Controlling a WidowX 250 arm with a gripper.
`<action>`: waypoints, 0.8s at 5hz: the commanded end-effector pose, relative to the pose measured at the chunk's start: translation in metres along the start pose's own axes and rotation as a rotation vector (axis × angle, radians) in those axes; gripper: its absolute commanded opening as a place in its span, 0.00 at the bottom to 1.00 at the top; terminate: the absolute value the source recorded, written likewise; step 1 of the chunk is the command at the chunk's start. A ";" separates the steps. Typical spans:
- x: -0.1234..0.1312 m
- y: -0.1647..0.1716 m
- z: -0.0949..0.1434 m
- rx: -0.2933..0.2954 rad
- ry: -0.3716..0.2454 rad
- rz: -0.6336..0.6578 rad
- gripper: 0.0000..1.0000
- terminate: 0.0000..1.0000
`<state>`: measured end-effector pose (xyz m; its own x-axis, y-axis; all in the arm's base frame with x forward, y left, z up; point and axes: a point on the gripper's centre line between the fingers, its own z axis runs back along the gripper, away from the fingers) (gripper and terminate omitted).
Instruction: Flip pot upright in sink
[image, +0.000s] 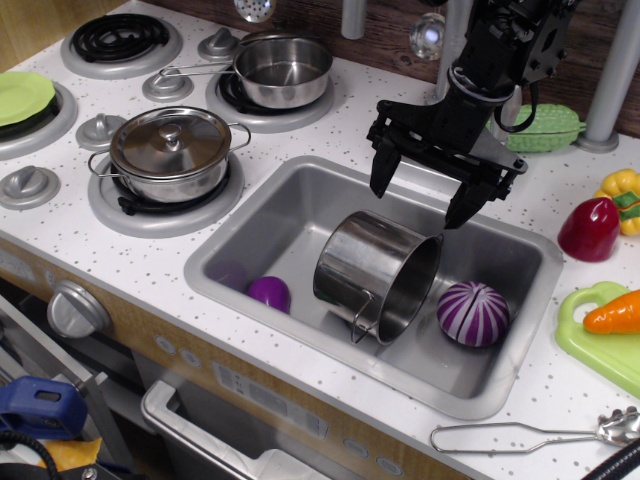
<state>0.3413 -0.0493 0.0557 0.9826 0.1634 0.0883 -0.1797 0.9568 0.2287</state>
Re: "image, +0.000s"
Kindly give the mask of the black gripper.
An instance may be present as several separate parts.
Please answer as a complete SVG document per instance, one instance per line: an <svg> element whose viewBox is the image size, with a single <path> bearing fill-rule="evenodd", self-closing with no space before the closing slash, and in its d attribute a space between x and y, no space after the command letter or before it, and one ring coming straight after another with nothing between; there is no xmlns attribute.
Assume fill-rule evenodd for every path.
<svg viewBox="0 0 640 480"><path fill-rule="evenodd" d="M370 188L381 198L402 157L461 182L445 215L445 229L458 229L484 205L510 193L525 165L491 136L486 124L514 94L515 84L484 88L461 67L448 71L449 90L433 105L378 102L367 139L376 150Z"/></svg>

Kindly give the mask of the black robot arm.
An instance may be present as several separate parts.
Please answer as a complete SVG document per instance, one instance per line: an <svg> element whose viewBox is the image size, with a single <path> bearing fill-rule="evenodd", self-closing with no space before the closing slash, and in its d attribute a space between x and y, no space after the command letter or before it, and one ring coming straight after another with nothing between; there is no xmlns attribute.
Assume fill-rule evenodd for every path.
<svg viewBox="0 0 640 480"><path fill-rule="evenodd" d="M524 160L489 131L518 87L538 98L538 83L566 57L574 1L477 1L466 43L447 70L448 90L432 105L382 100L367 135L375 150L370 188L382 197L402 158L459 181L445 215L457 229L488 202L505 199Z"/></svg>

